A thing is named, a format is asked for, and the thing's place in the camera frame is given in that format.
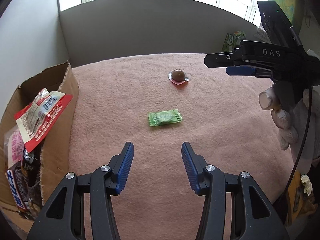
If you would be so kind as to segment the right gloved hand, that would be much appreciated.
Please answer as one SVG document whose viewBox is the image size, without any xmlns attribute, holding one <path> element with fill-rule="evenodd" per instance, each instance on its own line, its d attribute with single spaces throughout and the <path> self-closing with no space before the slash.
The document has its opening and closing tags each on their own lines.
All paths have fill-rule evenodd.
<svg viewBox="0 0 320 240">
<path fill-rule="evenodd" d="M 282 150 L 291 150 L 292 159 L 299 159 L 297 170 L 307 174 L 311 167 L 319 164 L 319 93 L 312 90 L 311 117 L 303 146 L 302 154 L 299 150 L 305 133 L 309 109 L 309 90 L 305 89 L 303 97 L 292 109 L 286 111 L 280 104 L 273 87 L 259 94 L 259 104 L 263 110 L 270 110 L 274 124 L 278 127 L 278 140 Z"/>
</svg>

